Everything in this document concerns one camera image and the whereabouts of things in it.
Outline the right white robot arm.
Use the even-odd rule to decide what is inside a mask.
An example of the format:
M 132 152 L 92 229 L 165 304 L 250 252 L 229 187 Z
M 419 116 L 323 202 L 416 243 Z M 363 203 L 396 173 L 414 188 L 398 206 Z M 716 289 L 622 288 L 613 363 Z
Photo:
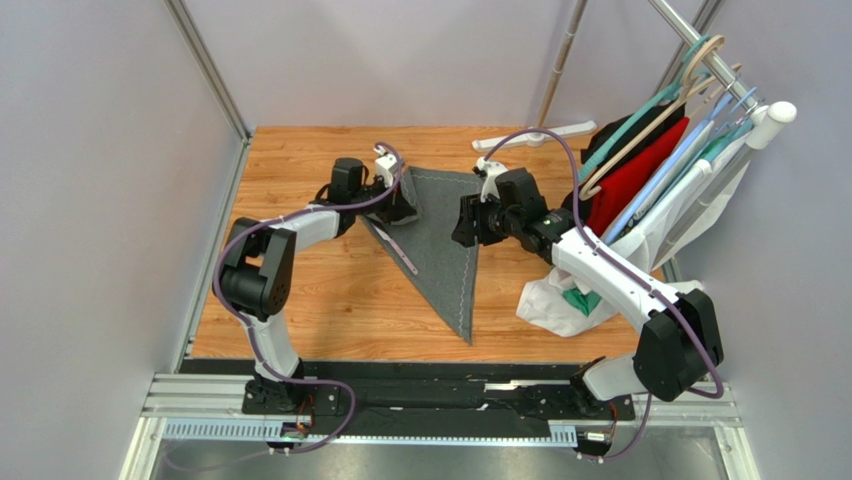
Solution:
M 453 241 L 469 248 L 514 238 L 525 251 L 587 284 L 639 334 L 635 352 L 594 360 L 572 378 L 583 399 L 649 393 L 672 402 L 705 376 L 717 385 L 713 397 L 721 397 L 718 366 L 724 352 L 707 294 L 697 288 L 682 293 L 657 281 L 581 226 L 572 211 L 548 208 L 526 169 L 481 160 L 473 172 L 482 189 L 461 198 Z

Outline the grey felt napkin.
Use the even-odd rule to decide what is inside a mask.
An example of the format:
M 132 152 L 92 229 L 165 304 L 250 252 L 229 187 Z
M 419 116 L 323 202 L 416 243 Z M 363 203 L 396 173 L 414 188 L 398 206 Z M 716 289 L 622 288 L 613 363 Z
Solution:
M 471 173 L 413 168 L 419 218 L 405 225 L 380 225 L 403 249 L 419 274 L 413 275 L 379 237 L 376 222 L 367 230 L 393 259 L 435 313 L 465 342 L 473 342 L 473 307 L 478 249 L 451 239 L 460 213 L 460 198 L 477 194 L 481 181 Z

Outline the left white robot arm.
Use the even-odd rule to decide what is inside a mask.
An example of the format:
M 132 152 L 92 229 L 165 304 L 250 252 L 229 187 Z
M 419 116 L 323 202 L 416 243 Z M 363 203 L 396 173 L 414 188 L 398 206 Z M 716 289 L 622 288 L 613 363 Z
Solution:
M 372 169 L 355 158 L 338 158 L 329 182 L 302 209 L 269 220 L 241 217 L 232 224 L 212 290 L 242 325 L 254 356 L 246 412 L 292 413 L 312 386 L 283 318 L 296 254 L 342 236 L 360 216 L 413 219 L 417 210 L 403 192 L 404 168 L 404 161 L 388 151 L 379 152 Z

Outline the knife with pink handle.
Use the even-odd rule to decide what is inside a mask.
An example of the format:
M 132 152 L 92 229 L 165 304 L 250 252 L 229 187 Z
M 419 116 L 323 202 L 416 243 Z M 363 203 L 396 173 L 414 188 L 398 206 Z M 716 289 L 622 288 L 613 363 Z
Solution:
M 411 259 L 403 251 L 403 249 L 397 244 L 397 242 L 380 225 L 375 224 L 374 228 L 379 237 L 396 253 L 396 255 L 407 267 L 407 269 L 413 275 L 417 276 L 419 274 L 418 268 L 414 265 Z

